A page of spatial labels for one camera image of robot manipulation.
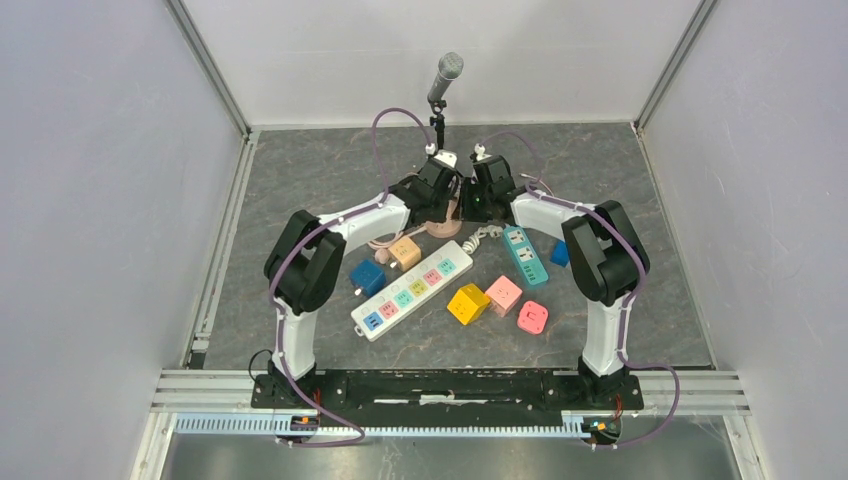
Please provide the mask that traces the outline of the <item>beige cube plug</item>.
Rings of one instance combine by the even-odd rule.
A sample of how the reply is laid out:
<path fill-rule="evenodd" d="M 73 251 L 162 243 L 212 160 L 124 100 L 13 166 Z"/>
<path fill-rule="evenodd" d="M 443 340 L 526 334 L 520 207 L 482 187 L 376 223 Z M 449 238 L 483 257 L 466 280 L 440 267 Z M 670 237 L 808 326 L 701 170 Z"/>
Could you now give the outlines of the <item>beige cube plug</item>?
<path fill-rule="evenodd" d="M 389 262 L 391 269 L 408 271 L 422 258 L 420 247 L 409 236 L 403 236 L 388 247 Z"/>

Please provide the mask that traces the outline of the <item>blue cube plug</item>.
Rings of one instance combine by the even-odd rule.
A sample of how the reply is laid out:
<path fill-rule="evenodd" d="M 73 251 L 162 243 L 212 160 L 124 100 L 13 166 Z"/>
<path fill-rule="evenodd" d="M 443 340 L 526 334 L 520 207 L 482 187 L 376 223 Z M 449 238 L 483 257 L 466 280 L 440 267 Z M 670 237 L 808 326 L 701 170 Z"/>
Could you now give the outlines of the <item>blue cube plug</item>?
<path fill-rule="evenodd" d="M 372 259 L 360 262 L 349 274 L 349 280 L 354 288 L 354 295 L 367 298 L 380 292 L 386 285 L 383 268 Z"/>

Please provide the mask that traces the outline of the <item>pink cube plug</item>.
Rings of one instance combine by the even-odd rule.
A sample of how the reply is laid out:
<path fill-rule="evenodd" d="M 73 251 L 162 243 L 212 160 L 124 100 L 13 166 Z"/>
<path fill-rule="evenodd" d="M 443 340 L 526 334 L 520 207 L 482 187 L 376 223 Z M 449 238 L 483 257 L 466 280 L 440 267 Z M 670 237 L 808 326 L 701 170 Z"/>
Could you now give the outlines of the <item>pink cube plug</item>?
<path fill-rule="evenodd" d="M 486 290 L 491 310 L 499 317 L 505 317 L 519 302 L 522 289 L 507 276 L 499 276 Z"/>

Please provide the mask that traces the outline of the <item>yellow cube plug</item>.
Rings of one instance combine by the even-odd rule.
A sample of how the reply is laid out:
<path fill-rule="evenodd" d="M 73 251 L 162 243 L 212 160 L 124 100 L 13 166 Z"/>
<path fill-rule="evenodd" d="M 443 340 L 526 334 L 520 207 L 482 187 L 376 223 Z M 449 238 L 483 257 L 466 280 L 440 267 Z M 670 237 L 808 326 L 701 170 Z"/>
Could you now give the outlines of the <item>yellow cube plug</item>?
<path fill-rule="evenodd" d="M 474 283 L 460 287 L 447 304 L 447 310 L 462 325 L 477 320 L 488 308 L 490 298 Z"/>

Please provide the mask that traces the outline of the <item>pink adapter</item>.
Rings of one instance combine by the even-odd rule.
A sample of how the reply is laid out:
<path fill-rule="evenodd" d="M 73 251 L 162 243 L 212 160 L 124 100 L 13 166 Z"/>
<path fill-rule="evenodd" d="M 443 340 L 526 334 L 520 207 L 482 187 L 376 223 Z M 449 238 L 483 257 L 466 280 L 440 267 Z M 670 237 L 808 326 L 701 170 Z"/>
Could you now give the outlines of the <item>pink adapter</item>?
<path fill-rule="evenodd" d="M 535 301 L 526 301 L 519 311 L 516 324 L 529 334 L 539 335 L 544 331 L 548 318 L 546 307 Z"/>

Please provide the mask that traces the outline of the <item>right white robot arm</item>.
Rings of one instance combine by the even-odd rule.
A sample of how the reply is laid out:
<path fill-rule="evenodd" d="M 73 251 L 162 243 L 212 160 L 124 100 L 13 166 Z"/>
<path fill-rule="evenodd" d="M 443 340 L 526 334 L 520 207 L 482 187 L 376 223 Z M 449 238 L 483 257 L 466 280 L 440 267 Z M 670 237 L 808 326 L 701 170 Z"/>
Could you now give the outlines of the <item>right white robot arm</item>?
<path fill-rule="evenodd" d="M 580 366 L 591 371 L 577 382 L 580 400 L 602 408 L 618 393 L 612 376 L 626 365 L 629 310 L 650 269 L 650 260 L 622 204 L 583 204 L 531 185 L 520 187 L 500 155 L 457 161 L 462 179 L 463 221 L 505 223 L 565 243 L 574 282 L 587 299 L 587 339 Z"/>

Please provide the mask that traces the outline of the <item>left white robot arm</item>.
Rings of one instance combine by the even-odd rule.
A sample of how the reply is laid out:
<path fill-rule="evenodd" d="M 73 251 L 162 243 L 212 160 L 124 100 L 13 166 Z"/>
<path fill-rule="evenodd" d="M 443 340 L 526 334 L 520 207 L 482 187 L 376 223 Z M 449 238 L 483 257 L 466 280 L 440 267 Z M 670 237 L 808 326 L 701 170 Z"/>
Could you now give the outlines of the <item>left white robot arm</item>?
<path fill-rule="evenodd" d="M 313 397 L 307 374 L 316 365 L 317 311 L 334 292 L 344 256 L 379 237 L 444 220 L 460 183 L 457 163 L 454 153 L 441 150 L 373 199 L 331 214 L 292 214 L 264 266 L 278 311 L 273 362 L 283 374 L 275 392 L 288 406 L 302 407 Z"/>

